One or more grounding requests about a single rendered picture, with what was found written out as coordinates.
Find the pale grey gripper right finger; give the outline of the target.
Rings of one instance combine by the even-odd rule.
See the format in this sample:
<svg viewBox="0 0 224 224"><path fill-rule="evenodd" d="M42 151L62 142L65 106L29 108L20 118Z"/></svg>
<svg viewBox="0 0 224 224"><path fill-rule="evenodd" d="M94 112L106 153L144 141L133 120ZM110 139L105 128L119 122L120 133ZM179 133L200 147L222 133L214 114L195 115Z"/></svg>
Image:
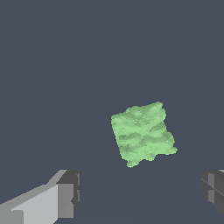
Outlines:
<svg viewBox="0 0 224 224"><path fill-rule="evenodd" d="M200 178L203 196L224 214L224 170L202 171Z"/></svg>

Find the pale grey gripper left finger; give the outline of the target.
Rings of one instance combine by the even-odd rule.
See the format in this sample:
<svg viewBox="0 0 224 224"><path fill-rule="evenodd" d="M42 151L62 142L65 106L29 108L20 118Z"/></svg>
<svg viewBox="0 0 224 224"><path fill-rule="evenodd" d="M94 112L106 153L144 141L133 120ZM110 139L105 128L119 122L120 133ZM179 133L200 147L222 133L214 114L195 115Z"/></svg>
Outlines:
<svg viewBox="0 0 224 224"><path fill-rule="evenodd" d="M55 224L73 218L82 195L82 171L59 170L45 185L0 205L0 224Z"/></svg>

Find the green lumpy square object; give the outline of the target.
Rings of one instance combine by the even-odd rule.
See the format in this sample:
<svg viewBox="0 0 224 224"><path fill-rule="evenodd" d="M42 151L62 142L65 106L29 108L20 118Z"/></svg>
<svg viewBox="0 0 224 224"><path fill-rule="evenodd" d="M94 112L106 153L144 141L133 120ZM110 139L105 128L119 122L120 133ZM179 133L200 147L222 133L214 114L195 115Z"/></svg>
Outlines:
<svg viewBox="0 0 224 224"><path fill-rule="evenodd" d="M173 155L173 134L165 125L163 103L133 106L111 116L111 126L121 158L132 168L143 160L153 161L157 155Z"/></svg>

